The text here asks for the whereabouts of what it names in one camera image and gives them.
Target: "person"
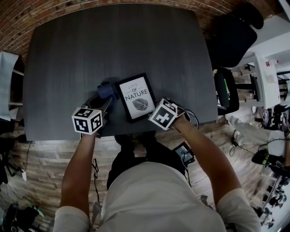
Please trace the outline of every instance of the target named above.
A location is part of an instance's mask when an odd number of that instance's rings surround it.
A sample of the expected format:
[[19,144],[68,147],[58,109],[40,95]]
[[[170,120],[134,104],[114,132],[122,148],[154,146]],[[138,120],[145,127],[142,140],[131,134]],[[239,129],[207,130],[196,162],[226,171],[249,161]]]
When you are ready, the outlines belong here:
[[240,133],[235,138],[240,146],[253,142],[268,145],[268,153],[274,156],[282,156],[284,167],[290,171],[290,140],[285,138],[284,132],[258,128],[250,123],[242,122],[234,116],[228,118],[228,123]]
[[282,179],[281,179],[281,181],[280,181],[280,183],[279,183],[279,186],[280,185],[281,186],[286,186],[286,185],[289,184],[289,182],[290,182],[290,178],[283,176]]
[[[14,121],[14,120],[6,121],[4,119],[0,119],[0,135],[4,133],[13,132],[19,126],[24,126],[23,119],[19,122]],[[20,135],[15,139],[0,138],[0,154],[13,149],[15,144],[26,143],[26,142],[27,140],[26,140],[25,135]]]
[[265,208],[260,216],[261,225],[269,225],[273,221],[273,213],[268,208]]
[[[259,218],[227,157],[185,117],[179,117],[173,127],[208,175],[216,211],[195,197],[180,156],[158,143],[153,132],[140,138],[147,151],[145,160],[134,157],[133,143],[121,135],[116,136],[121,151],[109,172],[98,231],[260,232]],[[90,230],[88,193],[94,145],[94,135],[83,135],[66,168],[54,232]]]

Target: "wooden floor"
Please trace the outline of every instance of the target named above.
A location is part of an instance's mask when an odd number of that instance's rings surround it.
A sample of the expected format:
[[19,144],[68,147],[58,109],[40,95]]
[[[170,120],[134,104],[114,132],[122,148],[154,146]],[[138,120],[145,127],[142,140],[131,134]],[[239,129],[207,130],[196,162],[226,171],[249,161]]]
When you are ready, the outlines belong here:
[[[253,199],[254,191],[259,181],[262,167],[251,162],[252,154],[241,151],[236,148],[232,157],[229,151],[232,148],[230,143],[233,135],[233,128],[222,118],[217,123],[212,123],[200,128],[207,137],[219,146],[227,155],[240,182],[246,192],[249,200]],[[180,134],[174,130],[160,132],[156,135],[157,140],[169,148],[174,148],[183,142]],[[53,228],[53,219],[55,211],[60,203],[61,182],[64,171],[70,161],[78,141],[36,141],[29,149],[27,163],[27,182],[21,178],[21,173],[15,177],[9,177],[8,184],[0,186],[0,206],[3,210],[13,203],[17,202],[20,207],[25,208],[31,204],[39,206],[45,213],[45,217],[37,217],[36,221],[40,223],[40,229],[51,231]],[[10,152],[11,162],[15,162],[20,167],[25,167],[26,155],[29,145],[17,145]],[[246,145],[244,148],[256,151],[256,147]],[[113,137],[104,137],[96,140],[94,158],[97,159],[99,179],[97,188],[100,194],[100,200],[103,201],[106,194],[106,181],[111,164],[120,151],[120,146]],[[145,149],[140,144],[136,144],[135,154],[144,156]],[[200,195],[207,195],[208,203],[213,206],[213,196],[210,182],[206,174],[201,170],[199,164],[194,162],[189,167],[190,180],[192,188],[199,198]],[[96,201],[93,176],[89,193],[90,207]]]

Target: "sleeve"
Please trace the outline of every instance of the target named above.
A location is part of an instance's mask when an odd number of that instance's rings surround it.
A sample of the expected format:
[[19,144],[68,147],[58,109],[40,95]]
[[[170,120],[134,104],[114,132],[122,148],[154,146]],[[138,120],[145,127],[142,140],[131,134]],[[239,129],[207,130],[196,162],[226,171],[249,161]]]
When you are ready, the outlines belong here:
[[234,225],[237,232],[261,232],[260,220],[241,188],[223,196],[217,203],[217,212],[225,225]]
[[55,213],[53,232],[88,232],[90,219],[80,209],[64,206]]

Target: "electronic device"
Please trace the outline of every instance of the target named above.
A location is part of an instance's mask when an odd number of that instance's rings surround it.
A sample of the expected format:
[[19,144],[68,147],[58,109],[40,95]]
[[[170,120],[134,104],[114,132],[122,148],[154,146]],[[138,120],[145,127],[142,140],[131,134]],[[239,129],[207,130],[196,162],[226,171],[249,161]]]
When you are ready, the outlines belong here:
[[186,142],[183,142],[182,144],[178,145],[172,151],[176,152],[180,156],[186,168],[188,164],[191,164],[195,161],[194,154],[190,149],[190,147],[186,144]]

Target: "dark gray table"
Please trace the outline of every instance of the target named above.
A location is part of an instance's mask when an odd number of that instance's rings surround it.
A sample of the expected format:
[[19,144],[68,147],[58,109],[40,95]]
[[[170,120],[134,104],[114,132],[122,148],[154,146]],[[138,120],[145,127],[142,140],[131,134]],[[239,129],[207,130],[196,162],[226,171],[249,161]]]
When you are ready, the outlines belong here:
[[[108,77],[146,73],[156,99],[167,96],[201,123],[218,117],[211,63],[194,12],[160,5],[96,7],[37,27],[24,74],[28,140],[78,139],[71,115]],[[155,130],[127,122],[119,100],[104,136]]]

